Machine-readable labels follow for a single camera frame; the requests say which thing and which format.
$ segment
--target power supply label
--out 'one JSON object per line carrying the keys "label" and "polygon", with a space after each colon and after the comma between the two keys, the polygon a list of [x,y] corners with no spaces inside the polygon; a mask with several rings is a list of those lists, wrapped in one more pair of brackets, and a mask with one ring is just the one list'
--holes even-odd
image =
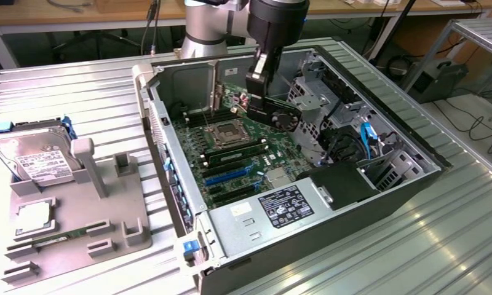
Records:
{"label": "power supply label", "polygon": [[72,175],[72,169],[62,151],[23,155],[16,157],[16,161],[38,183]]}
{"label": "power supply label", "polygon": [[259,201],[272,226],[278,229],[315,213],[298,186],[260,197]]}

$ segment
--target circuit board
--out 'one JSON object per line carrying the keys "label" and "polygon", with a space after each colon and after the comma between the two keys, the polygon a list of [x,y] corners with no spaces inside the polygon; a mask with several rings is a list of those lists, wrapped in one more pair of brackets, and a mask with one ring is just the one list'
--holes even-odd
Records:
{"label": "circuit board", "polygon": [[[236,105],[234,103],[234,96],[236,99],[239,93],[246,93],[246,90],[235,85],[226,84],[226,95],[222,101],[223,109],[230,109]],[[194,128],[188,127],[184,119],[174,121],[174,127],[180,144],[183,145],[195,180],[210,208],[220,207],[254,194],[274,189],[274,187],[276,187],[276,182],[270,179],[270,174],[284,174],[284,179],[295,181],[298,175],[310,169],[310,163],[300,152],[299,146],[288,136],[288,133],[280,132],[272,127],[252,121],[247,118],[244,111],[238,112],[238,115],[239,117],[235,119]],[[224,133],[231,136],[220,137],[220,133],[216,132],[219,127],[223,127],[223,129],[226,129]],[[210,168],[204,165],[202,154],[222,151],[224,149],[234,149],[234,146],[239,147],[240,144],[254,143],[259,140],[263,140],[267,145],[267,147],[264,146],[266,150],[262,151],[262,154],[236,161],[235,159],[228,160],[232,163],[240,163],[242,166],[246,167],[243,168],[246,169],[246,171],[243,170],[244,175],[228,181],[219,182],[219,184],[208,185],[208,177],[203,175]],[[226,174],[227,173],[212,175],[211,178],[218,178]],[[227,197],[224,200],[219,197],[248,186],[255,187],[255,190],[250,193],[238,197]]]}

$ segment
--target cpu socket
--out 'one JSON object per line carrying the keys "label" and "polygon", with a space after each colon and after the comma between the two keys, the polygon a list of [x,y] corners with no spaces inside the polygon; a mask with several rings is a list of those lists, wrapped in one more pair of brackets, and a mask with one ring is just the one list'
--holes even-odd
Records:
{"label": "cpu socket", "polygon": [[251,137],[240,120],[234,120],[210,126],[215,144],[219,147],[231,146],[236,143],[250,141]]}

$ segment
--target green circuit board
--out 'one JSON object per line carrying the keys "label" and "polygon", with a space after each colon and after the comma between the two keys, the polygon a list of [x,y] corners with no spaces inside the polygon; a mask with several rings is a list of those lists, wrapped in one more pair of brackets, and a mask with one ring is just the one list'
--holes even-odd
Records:
{"label": "green circuit board", "polygon": [[[235,93],[244,93],[244,89],[238,88],[234,85],[226,85],[223,108],[230,109],[232,107]],[[252,121],[246,117],[244,112],[239,112],[238,114],[240,116],[238,119],[222,121],[219,124],[232,122],[235,126],[242,127],[248,134],[247,142],[254,142],[264,138],[268,148],[263,151],[263,154],[234,161],[234,163],[239,162],[244,167],[250,167],[251,170],[247,175],[211,186],[206,185],[206,179],[208,179],[208,177],[203,177],[203,173],[208,171],[210,168],[203,165],[204,161],[202,160],[202,154],[204,152],[214,152],[223,149],[223,147],[218,145],[216,137],[212,134],[212,124],[190,128],[184,119],[174,121],[178,138],[183,145],[184,154],[190,162],[195,180],[206,203],[211,208],[223,206],[244,197],[250,197],[251,195],[274,189],[274,183],[271,183],[267,178],[267,173],[271,170],[282,168],[286,171],[290,180],[295,181],[298,175],[311,168],[310,163],[307,162],[307,159],[299,151],[299,147],[294,143],[287,132],[280,132],[272,127]],[[215,201],[216,196],[220,196],[227,192],[234,192],[235,190],[254,184],[256,184],[256,190],[250,194],[243,195],[239,198],[227,198],[224,201]],[[212,194],[210,189],[215,186],[220,187],[220,191],[219,193]]]}

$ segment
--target warning label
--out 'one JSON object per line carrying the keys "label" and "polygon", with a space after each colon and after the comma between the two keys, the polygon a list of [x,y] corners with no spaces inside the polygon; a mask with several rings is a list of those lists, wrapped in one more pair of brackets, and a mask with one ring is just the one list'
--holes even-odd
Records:
{"label": "warning label", "polygon": [[314,214],[298,186],[291,186],[259,198],[275,228],[282,228]]}
{"label": "warning label", "polygon": [[35,182],[59,179],[72,175],[72,169],[62,151],[43,152],[16,157],[27,174]]}

